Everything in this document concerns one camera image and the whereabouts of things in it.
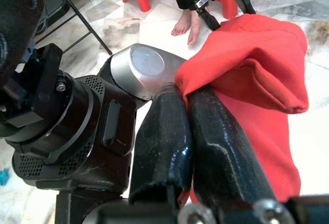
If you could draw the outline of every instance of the bare foot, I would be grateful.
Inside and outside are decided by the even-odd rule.
[[[191,26],[191,11],[189,9],[183,10],[183,14],[171,32],[171,35],[177,36],[185,34]]]
[[[187,42],[188,45],[193,45],[194,43],[196,43],[196,41],[199,37],[199,34],[200,34],[201,24],[202,24],[202,20],[199,17],[199,15],[197,14],[197,12],[192,11],[191,31],[190,31],[189,39]]]

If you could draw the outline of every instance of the marble floor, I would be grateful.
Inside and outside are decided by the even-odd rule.
[[[143,43],[188,59],[200,50],[210,33],[208,29],[202,28],[199,40],[194,46],[187,45],[189,32],[181,36],[171,36],[170,32],[181,15],[175,0],[150,0],[152,9],[145,13],[139,10],[135,0],[127,0],[127,3],[122,0],[72,1],[114,53],[133,43]],[[305,78],[310,106],[309,111],[304,114],[289,116],[290,146],[302,179],[301,194],[329,194],[329,171],[326,169],[329,164],[329,137],[326,133],[329,122],[329,0],[251,2],[257,13],[295,23],[307,36]],[[210,9],[218,21],[225,20],[220,3],[212,2]],[[72,14],[70,10],[51,28]],[[86,28],[76,17],[38,47],[52,42],[64,50],[86,32]],[[105,50],[90,35],[63,55],[61,68],[73,77],[96,74],[107,58]],[[139,110],[136,129],[139,128],[149,106],[150,104],[147,104]],[[10,166],[12,149],[5,148],[2,144],[0,143],[1,151],[6,151],[6,156],[1,156],[0,162]],[[19,181],[13,173],[8,186],[1,192],[14,192],[22,201],[18,203],[14,196],[8,195],[14,207],[6,208],[7,212],[0,211],[0,222],[2,219],[6,223],[53,222],[53,217],[50,218],[51,215],[48,214],[54,209],[54,192],[32,189]],[[37,212],[31,205],[39,206],[40,203],[35,199],[40,197],[48,200],[43,204],[43,214],[37,217]]]

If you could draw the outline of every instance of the red cloth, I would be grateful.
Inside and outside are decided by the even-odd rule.
[[[221,26],[182,65],[176,84],[186,103],[189,93],[210,84],[246,132],[277,198],[299,195],[287,114],[308,108],[305,35],[297,25],[261,15]]]

